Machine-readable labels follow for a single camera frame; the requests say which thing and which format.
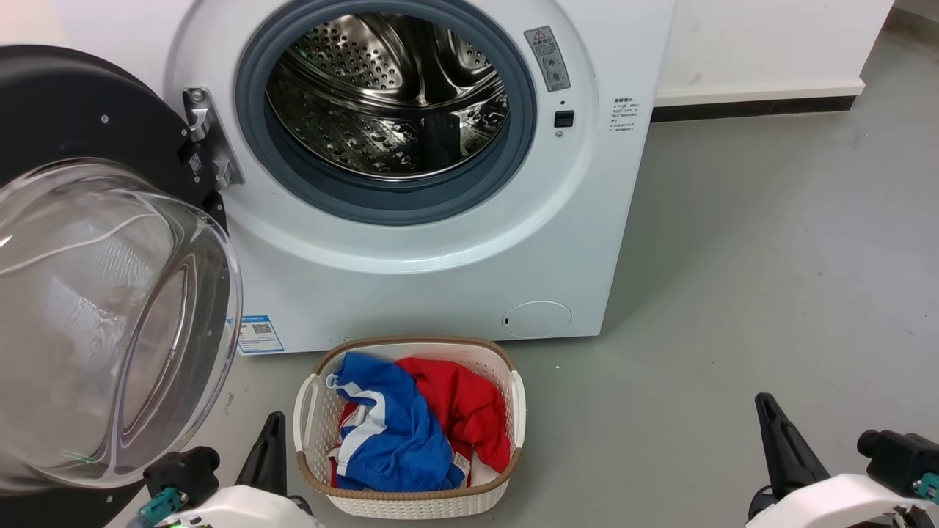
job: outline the warning label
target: warning label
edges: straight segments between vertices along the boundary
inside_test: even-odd
[[[561,48],[554,39],[549,26],[536,27],[525,32],[525,40],[531,46],[531,52],[538,59],[538,66],[545,76],[547,91],[555,92],[571,87],[571,80],[567,77],[567,67]]]
[[[636,129],[639,117],[639,103],[631,97],[618,97],[613,100],[613,109],[609,114],[610,132],[632,132]]]

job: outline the clothes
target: clothes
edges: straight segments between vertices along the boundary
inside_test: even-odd
[[[396,364],[417,382],[455,451],[466,453],[459,445],[464,443],[484,464],[505,471],[511,458],[505,404],[492,381],[449,361],[405,358]]]
[[[339,487],[436,491],[461,484],[464,474],[452,464],[453,451],[439,421],[401,367],[347,353],[326,386],[367,409],[354,411],[354,423],[341,425]]]
[[[352,403],[351,401],[348,402],[343,408],[342,415],[339,416],[340,436],[345,436],[352,428],[360,426],[367,416],[368,409],[367,406]],[[341,447],[341,443],[336,444],[327,455],[332,466],[330,486],[339,489],[365,489],[361,483],[345,476],[339,476],[336,473],[339,467],[336,460],[339,458],[339,449]],[[460,471],[460,475],[448,474],[453,482],[456,482],[458,478],[462,478],[462,482],[457,486],[458,488],[467,488],[470,485],[470,467],[472,468],[474,479],[476,478],[476,474],[480,475],[481,482],[479,485],[485,484],[499,476],[492,468],[486,466],[479,460],[479,457],[472,452],[472,447],[470,447],[468,443],[460,443],[460,447],[462,451],[454,451],[453,459],[453,465]]]

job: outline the white stripe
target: white stripe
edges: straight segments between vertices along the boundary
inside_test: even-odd
[[[327,384],[331,388],[346,391],[349,397],[366,397],[375,400],[375,407],[368,411],[362,424],[349,432],[343,439],[343,444],[339,447],[339,456],[336,457],[336,474],[346,476],[346,467],[352,455],[362,447],[368,439],[377,434],[381,434],[388,428],[385,425],[385,396],[376,391],[363,391],[355,383],[337,385],[336,380],[330,376]]]
[[[368,409],[367,405],[357,406],[355,411],[343,420],[342,425],[339,426],[340,430],[346,427],[358,427],[365,423],[365,417],[368,416]]]

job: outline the gray rubber seal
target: gray rubber seal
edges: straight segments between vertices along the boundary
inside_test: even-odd
[[[265,97],[281,53],[321,23],[365,12],[400,13],[440,24],[485,54],[505,85],[510,111],[505,130],[484,152],[429,180],[366,185],[312,155],[284,129]],[[286,189],[330,214],[377,225],[436,222],[485,201],[525,160],[536,118],[535,88],[521,53],[483,12],[459,0],[293,2],[274,14],[248,45],[236,76],[235,105],[249,147]]]

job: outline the red clothing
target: red clothing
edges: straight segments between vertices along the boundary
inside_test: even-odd
[[[505,404],[492,381],[449,361],[405,358],[396,363],[417,382],[454,451],[476,449],[479,460],[499,473],[509,465]]]

